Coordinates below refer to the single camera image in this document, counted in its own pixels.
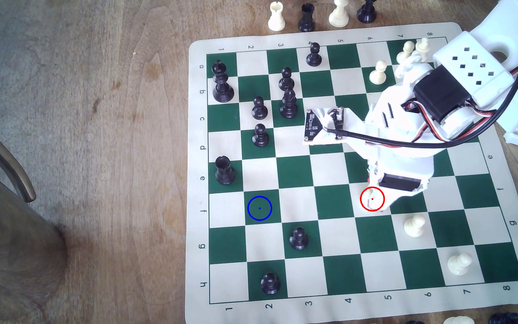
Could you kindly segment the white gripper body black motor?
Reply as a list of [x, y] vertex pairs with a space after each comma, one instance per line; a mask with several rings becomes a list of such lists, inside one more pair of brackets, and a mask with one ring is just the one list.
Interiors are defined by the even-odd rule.
[[[427, 115], [424, 104], [417, 104], [414, 87], [426, 74], [406, 74], [389, 86], [377, 103], [344, 108], [344, 129], [402, 144], [442, 144], [449, 138]], [[381, 144], [346, 137], [350, 146], [369, 164], [376, 164], [377, 187], [397, 190], [399, 195], [415, 195], [426, 189], [434, 174], [433, 156], [441, 149], [409, 148], [402, 144]]]

